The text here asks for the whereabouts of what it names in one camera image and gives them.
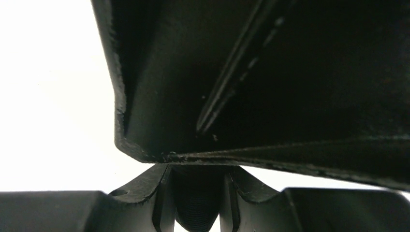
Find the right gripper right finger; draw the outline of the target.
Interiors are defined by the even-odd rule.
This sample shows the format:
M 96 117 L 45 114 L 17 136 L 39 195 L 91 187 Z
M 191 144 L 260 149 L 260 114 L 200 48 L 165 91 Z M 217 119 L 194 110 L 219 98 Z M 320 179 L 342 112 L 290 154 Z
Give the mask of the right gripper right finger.
M 410 203 L 386 190 L 276 191 L 243 168 L 224 175 L 223 232 L 407 232 Z

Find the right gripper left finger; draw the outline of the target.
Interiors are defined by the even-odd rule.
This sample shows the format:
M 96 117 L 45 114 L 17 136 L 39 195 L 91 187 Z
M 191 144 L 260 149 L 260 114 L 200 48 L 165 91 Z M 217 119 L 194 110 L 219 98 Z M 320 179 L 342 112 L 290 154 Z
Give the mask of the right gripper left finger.
M 26 191 L 0 195 L 3 232 L 171 232 L 171 169 L 156 164 L 129 183 L 101 191 Z

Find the black underwear beige waistband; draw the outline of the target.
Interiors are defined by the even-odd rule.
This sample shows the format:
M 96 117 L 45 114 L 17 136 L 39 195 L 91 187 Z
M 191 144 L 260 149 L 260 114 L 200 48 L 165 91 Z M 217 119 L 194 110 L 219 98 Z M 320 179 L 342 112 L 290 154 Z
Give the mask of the black underwear beige waistband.
M 208 232 L 219 215 L 225 168 L 172 165 L 177 222 L 189 232 Z

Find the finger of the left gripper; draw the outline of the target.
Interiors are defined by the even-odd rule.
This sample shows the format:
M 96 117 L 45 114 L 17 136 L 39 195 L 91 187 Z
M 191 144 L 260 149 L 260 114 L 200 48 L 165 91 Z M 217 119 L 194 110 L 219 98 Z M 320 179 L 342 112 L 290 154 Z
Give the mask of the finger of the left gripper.
M 94 0 L 115 146 L 410 189 L 407 0 Z

